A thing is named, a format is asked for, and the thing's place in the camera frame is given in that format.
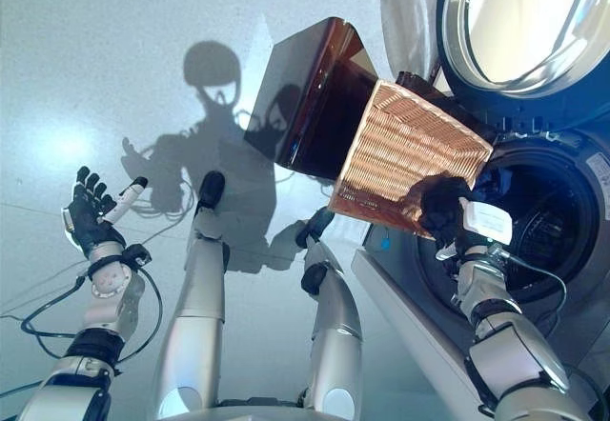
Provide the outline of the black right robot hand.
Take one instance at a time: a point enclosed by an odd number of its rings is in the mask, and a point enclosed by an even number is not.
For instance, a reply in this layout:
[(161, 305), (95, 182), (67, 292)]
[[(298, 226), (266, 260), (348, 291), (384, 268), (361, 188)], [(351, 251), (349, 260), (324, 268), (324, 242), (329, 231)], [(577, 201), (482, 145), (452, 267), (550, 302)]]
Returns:
[(473, 249), (508, 246), (513, 238), (509, 212), (479, 201), (462, 177), (429, 176), (421, 185), (418, 223), (448, 257), (465, 257)]

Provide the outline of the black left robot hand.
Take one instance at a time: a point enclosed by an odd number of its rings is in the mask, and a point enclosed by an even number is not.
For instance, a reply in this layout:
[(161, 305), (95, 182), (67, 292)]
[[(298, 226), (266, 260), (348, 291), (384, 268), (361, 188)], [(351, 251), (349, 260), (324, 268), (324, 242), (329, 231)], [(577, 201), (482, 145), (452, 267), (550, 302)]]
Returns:
[(113, 242), (125, 248), (125, 239), (114, 225), (147, 186), (148, 179), (138, 176), (113, 197), (106, 193), (107, 185), (100, 176), (82, 166), (71, 190), (71, 202), (62, 209), (68, 238), (86, 257), (102, 243)]

